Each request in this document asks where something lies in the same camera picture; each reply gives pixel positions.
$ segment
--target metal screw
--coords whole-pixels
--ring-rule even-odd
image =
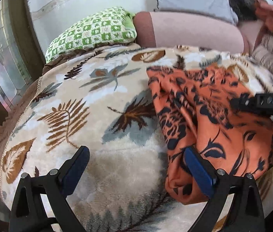
[[[251,173],[247,173],[246,176],[248,179],[253,179],[253,175]]]
[[[22,179],[25,179],[27,176],[28,176],[28,173],[22,173],[22,174],[21,174],[21,178],[22,178]]]
[[[219,169],[217,170],[217,173],[218,173],[219,175],[225,175],[225,174],[226,174],[225,170],[223,170],[223,169],[221,169],[221,168],[219,168]]]
[[[57,169],[52,169],[50,171],[50,175],[56,175],[58,173],[58,170]]]

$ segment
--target green checkered pillow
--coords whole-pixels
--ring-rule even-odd
[[[122,7],[113,7],[76,22],[51,42],[45,54],[46,63],[76,49],[133,42],[137,36],[134,16]]]

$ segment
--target beige blanket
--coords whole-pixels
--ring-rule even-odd
[[[147,66],[173,66],[176,55],[185,58],[186,69],[213,61],[237,64],[237,75],[249,78],[243,83],[251,92],[262,92],[265,85],[273,91],[270,73],[246,57],[195,47],[141,49],[134,44],[74,58],[39,79],[9,135],[0,156],[0,195],[6,205],[12,206],[21,173],[45,175],[86,145],[90,162],[67,201],[88,231],[187,231],[205,204],[183,206],[164,190],[166,146],[146,75]],[[273,169],[259,185],[268,214]],[[51,216],[46,197],[43,202]]]

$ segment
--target folded orange cloth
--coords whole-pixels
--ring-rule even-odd
[[[230,175],[257,179],[273,166],[273,122],[233,112],[230,99],[252,96],[233,73],[211,65],[202,70],[147,68],[148,85],[168,148],[165,188],[183,204],[206,201],[183,159],[194,146]]]
[[[265,26],[273,32],[273,5],[269,5],[264,0],[255,0],[255,14],[261,19]]]

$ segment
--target fern leaf print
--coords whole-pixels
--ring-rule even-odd
[[[69,141],[69,138],[79,131],[86,123],[86,117],[89,107],[85,107],[86,102],[82,103],[82,99],[78,102],[74,100],[68,103],[59,104],[57,108],[52,107],[52,112],[39,118],[38,121],[45,120],[49,125],[49,137],[46,144],[50,152],[62,142],[66,141],[71,146],[78,148],[77,145]]]

